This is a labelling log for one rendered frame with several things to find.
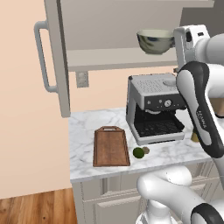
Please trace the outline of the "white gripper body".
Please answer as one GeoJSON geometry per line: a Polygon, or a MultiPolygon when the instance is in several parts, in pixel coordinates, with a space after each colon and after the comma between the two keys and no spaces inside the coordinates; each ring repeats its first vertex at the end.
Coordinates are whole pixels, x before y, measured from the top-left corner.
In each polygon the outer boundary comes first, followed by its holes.
{"type": "Polygon", "coordinates": [[[185,51],[186,51],[186,26],[181,26],[173,31],[175,40],[175,49],[177,55],[178,69],[186,63],[185,51]]]}

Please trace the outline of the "white and blue bowl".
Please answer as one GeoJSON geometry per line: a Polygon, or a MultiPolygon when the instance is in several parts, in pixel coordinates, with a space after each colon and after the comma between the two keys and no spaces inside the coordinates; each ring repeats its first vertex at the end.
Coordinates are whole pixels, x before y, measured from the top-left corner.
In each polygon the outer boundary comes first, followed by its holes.
{"type": "Polygon", "coordinates": [[[136,33],[140,48],[147,54],[163,54],[175,46],[172,31],[141,30],[136,33]]]}

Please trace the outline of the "green lime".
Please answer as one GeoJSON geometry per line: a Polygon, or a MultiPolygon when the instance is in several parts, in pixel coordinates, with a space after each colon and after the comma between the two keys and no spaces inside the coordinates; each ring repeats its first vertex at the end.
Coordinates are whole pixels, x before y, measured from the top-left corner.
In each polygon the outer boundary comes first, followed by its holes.
{"type": "Polygon", "coordinates": [[[136,147],[134,150],[133,150],[133,156],[135,158],[143,158],[144,157],[144,150],[140,147],[136,147]]]}

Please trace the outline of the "brown wooden cutting board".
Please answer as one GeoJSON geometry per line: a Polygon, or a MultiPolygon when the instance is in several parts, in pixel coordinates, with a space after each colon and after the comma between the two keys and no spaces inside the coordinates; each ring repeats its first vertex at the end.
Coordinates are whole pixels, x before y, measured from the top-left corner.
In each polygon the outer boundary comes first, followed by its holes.
{"type": "Polygon", "coordinates": [[[116,126],[102,126],[94,132],[93,166],[130,166],[125,131],[116,126]]]}

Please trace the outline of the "grey cabinet door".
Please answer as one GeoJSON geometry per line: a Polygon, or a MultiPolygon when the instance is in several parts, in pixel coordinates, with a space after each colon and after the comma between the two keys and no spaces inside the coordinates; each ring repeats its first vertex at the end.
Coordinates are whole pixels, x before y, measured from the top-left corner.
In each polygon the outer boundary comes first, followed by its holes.
{"type": "Polygon", "coordinates": [[[45,14],[52,50],[60,113],[62,117],[69,117],[71,112],[67,51],[60,0],[45,0],[45,14]]]}

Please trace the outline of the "grey base cabinet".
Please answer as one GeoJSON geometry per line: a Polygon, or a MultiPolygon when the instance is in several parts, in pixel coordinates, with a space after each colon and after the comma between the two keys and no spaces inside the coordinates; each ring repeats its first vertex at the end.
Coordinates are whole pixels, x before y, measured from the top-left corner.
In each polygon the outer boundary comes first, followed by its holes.
{"type": "MultiPolygon", "coordinates": [[[[191,189],[206,202],[224,199],[213,161],[187,164],[191,189]]],[[[135,224],[147,201],[137,191],[142,172],[72,183],[78,224],[135,224]]]]}

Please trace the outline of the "silver coffee machine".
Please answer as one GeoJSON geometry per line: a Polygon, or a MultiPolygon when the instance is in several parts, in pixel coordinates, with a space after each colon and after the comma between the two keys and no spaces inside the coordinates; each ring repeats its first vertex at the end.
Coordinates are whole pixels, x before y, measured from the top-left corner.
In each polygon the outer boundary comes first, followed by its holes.
{"type": "Polygon", "coordinates": [[[186,104],[172,73],[128,78],[126,121],[138,145],[182,140],[184,124],[176,117],[186,104]]]}

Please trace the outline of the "grey wall cabinet with shelf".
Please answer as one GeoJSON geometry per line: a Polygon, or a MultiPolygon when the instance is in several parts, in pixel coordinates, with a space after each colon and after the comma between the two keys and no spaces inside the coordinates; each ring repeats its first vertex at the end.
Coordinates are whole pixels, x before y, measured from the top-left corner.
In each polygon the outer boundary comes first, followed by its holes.
{"type": "Polygon", "coordinates": [[[214,7],[214,0],[60,0],[70,71],[174,66],[172,48],[161,55],[143,52],[137,32],[172,31],[188,9],[214,7]]]}

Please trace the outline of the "grey wall socket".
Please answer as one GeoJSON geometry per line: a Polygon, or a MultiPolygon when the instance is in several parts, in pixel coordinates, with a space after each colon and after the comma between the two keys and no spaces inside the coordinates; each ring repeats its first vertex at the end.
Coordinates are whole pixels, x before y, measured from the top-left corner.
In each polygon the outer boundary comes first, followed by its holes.
{"type": "Polygon", "coordinates": [[[87,88],[88,87],[88,71],[77,72],[75,75],[76,75],[77,88],[87,88]]]}

